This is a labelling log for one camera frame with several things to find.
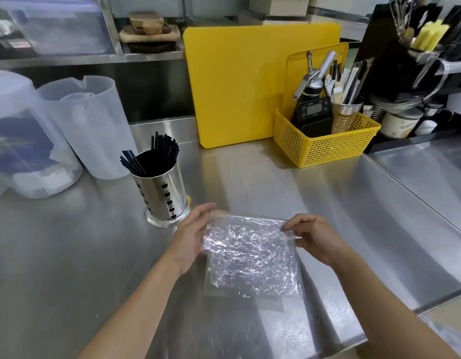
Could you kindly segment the person's left forearm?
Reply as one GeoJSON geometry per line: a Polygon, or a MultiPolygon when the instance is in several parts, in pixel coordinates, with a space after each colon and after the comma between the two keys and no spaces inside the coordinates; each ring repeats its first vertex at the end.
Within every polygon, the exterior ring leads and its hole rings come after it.
{"type": "Polygon", "coordinates": [[[77,359],[145,359],[174,285],[195,258],[166,253],[77,359]]]}

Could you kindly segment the person's left hand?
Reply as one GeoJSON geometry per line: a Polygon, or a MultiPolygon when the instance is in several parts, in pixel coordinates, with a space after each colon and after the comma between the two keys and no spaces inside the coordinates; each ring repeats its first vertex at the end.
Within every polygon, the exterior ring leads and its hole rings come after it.
{"type": "Polygon", "coordinates": [[[215,203],[198,205],[179,223],[169,248],[171,262],[179,276],[189,270],[199,254],[207,225],[216,208],[215,203]]]}

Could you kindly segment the yellow sponge brush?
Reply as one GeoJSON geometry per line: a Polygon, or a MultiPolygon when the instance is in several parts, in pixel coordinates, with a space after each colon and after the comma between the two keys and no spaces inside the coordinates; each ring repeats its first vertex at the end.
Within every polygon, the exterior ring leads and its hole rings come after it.
{"type": "Polygon", "coordinates": [[[420,30],[419,35],[412,41],[411,48],[422,52],[432,52],[450,26],[442,19],[427,22],[420,30]]]}

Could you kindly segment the small yellow plastic board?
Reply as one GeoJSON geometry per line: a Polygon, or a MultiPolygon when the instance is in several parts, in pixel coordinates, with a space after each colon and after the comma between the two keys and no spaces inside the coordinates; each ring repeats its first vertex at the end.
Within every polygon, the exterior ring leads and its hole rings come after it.
{"type": "MultiPolygon", "coordinates": [[[[314,68],[319,69],[330,51],[335,51],[336,55],[334,59],[337,60],[338,64],[344,65],[348,49],[349,44],[347,42],[340,42],[327,47],[315,48],[311,50],[312,65],[314,68]]],[[[308,61],[306,51],[291,54],[287,58],[281,113],[288,120],[291,118],[297,103],[293,100],[293,95],[303,76],[307,73],[308,61]]]]}

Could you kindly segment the clear crinkled plastic bag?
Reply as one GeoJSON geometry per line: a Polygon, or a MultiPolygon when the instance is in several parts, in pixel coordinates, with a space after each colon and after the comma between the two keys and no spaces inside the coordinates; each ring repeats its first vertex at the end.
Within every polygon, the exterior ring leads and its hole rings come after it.
{"type": "Polygon", "coordinates": [[[284,220],[217,213],[210,234],[206,284],[217,295],[303,294],[295,236],[284,220]]]}

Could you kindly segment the bunch of utensils in cup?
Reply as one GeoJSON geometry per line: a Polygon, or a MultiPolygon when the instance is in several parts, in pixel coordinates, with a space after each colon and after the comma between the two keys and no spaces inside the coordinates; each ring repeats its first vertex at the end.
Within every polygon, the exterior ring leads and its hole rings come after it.
{"type": "Polygon", "coordinates": [[[373,65],[370,57],[360,62],[354,62],[351,68],[344,68],[336,60],[330,66],[329,73],[323,79],[324,92],[334,104],[353,104],[360,95],[363,83],[373,65]]]}

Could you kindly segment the stack of wooden boards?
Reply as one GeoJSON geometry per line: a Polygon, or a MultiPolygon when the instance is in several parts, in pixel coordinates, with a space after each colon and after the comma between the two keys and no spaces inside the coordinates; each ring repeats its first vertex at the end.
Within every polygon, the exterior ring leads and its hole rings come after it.
{"type": "Polygon", "coordinates": [[[132,11],[119,37],[134,54],[159,54],[174,51],[181,32],[155,11],[132,11]]]}

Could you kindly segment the yellow perforated plastic basket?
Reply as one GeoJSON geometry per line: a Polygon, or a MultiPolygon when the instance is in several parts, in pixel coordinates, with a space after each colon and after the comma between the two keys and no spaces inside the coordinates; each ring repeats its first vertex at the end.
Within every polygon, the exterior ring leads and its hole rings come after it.
{"type": "Polygon", "coordinates": [[[275,112],[274,141],[298,168],[360,156],[381,125],[358,113],[347,132],[317,138],[306,137],[282,114],[275,112]]]}

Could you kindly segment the large translucent container blue contents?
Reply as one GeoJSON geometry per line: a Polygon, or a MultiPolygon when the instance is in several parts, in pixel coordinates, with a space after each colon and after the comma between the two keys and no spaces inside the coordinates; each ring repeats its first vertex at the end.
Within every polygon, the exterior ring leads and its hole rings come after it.
{"type": "Polygon", "coordinates": [[[0,70],[0,181],[25,198],[42,199],[70,188],[82,171],[33,82],[0,70]]]}

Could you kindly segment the translucent plastic pitcher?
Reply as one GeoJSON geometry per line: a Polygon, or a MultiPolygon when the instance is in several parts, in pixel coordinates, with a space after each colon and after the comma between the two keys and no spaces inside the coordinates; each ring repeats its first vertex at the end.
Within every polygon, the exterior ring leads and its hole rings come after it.
{"type": "Polygon", "coordinates": [[[137,152],[137,147],[114,79],[64,78],[37,91],[48,116],[93,177],[118,180],[130,174],[120,156],[123,150],[137,152]]]}

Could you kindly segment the black digital scale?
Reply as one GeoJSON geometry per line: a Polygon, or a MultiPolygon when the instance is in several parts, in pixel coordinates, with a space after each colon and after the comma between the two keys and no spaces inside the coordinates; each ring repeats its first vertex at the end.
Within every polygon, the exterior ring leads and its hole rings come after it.
{"type": "Polygon", "coordinates": [[[313,122],[330,117],[330,97],[307,95],[303,93],[297,100],[291,123],[298,129],[313,122]]]}

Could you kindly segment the bundle of black straws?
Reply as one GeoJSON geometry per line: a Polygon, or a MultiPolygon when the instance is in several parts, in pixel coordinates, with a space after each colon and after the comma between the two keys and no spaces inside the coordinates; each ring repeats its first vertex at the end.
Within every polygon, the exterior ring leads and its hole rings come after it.
{"type": "Polygon", "coordinates": [[[123,150],[121,164],[139,178],[155,178],[171,171],[177,164],[180,148],[177,141],[167,134],[151,136],[151,147],[138,155],[123,150]]]}

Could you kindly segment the silver cream whipper siphon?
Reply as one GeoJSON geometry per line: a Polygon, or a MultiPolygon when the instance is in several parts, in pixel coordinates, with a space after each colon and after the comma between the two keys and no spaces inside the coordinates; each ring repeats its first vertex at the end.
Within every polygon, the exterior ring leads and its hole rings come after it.
{"type": "Polygon", "coordinates": [[[333,63],[333,60],[335,59],[335,56],[336,56],[336,52],[334,50],[329,51],[319,69],[315,69],[312,65],[311,51],[307,51],[306,55],[307,55],[307,61],[309,65],[309,71],[306,75],[303,76],[295,93],[293,94],[293,100],[295,101],[299,99],[299,97],[303,94],[305,88],[310,85],[311,81],[314,81],[314,80],[321,81],[322,80],[326,72],[329,70],[330,65],[333,63]]]}

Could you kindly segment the beige cardboard box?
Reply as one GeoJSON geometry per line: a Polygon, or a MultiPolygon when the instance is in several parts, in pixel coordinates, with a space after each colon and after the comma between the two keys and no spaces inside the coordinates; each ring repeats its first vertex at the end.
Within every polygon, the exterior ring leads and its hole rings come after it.
{"type": "Polygon", "coordinates": [[[249,10],[268,16],[304,17],[310,0],[249,0],[249,10]]]}

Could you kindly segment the black utensil rack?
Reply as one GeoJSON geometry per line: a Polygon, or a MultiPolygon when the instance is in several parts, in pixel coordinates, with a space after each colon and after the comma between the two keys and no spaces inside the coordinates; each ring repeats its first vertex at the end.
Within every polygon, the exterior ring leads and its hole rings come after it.
{"type": "Polygon", "coordinates": [[[389,102],[461,91],[461,0],[388,0],[375,6],[356,62],[373,65],[360,95],[389,102]],[[425,23],[450,26],[432,52],[411,48],[425,23]]]}

